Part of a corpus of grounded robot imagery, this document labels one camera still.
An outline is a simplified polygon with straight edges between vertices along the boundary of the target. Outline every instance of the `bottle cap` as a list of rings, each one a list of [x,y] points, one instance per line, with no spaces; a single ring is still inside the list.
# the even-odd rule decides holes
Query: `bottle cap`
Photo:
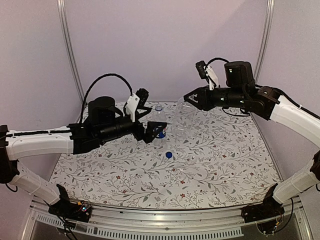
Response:
[[[172,158],[172,152],[167,151],[167,152],[165,153],[165,156],[166,156],[168,159]]]
[[[162,106],[160,104],[156,105],[154,108],[156,111],[162,111]]]

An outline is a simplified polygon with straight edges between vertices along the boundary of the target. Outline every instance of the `leaf pattern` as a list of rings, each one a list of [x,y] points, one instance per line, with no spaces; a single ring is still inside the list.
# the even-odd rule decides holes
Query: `leaf pattern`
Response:
[[[166,147],[158,150],[127,135],[86,154],[62,154],[51,182],[63,185],[71,198],[93,203],[189,209],[260,202],[279,181],[251,117],[220,108],[197,111],[190,136],[178,139],[171,134],[176,104],[161,104],[169,123]]]

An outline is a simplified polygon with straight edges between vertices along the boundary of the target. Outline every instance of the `plastic bottle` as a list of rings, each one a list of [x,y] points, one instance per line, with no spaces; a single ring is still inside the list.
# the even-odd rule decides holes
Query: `plastic bottle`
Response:
[[[186,102],[183,97],[179,99],[176,104],[171,129],[173,136],[181,140],[185,140],[189,136],[193,128],[196,111],[197,109]]]
[[[166,122],[167,118],[164,112],[163,107],[160,104],[157,104],[153,111],[152,121],[154,122]],[[157,149],[162,149],[167,142],[166,138],[166,129],[160,132],[155,139],[153,140],[153,145]]]

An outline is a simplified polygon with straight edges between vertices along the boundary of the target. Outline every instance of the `blue bottle cap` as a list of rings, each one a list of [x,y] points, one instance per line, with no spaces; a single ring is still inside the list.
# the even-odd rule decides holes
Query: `blue bottle cap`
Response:
[[[168,159],[172,158],[172,152],[167,151],[167,152],[165,153],[165,156],[166,156]]]

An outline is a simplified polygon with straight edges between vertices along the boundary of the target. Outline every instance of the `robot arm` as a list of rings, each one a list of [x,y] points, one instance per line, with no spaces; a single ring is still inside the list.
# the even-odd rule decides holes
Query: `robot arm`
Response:
[[[106,142],[132,134],[137,141],[150,143],[167,126],[166,122],[148,122],[147,128],[139,119],[151,112],[145,107],[149,94],[140,89],[129,97],[124,114],[108,96],[99,97],[88,104],[88,117],[84,123],[50,130],[8,131],[0,126],[0,183],[15,185],[50,205],[49,212],[63,218],[88,222],[89,203],[79,206],[71,203],[66,189],[54,185],[26,168],[18,159],[44,154],[83,154],[97,149]]]
[[[256,86],[249,62],[236,61],[224,65],[228,87],[199,87],[184,96],[196,108],[209,111],[214,107],[240,108],[282,124],[320,147],[320,118],[295,103],[283,91]],[[263,203],[242,209],[246,222],[271,218],[284,213],[282,204],[290,198],[320,183],[320,151],[300,171],[287,180],[272,186]]]

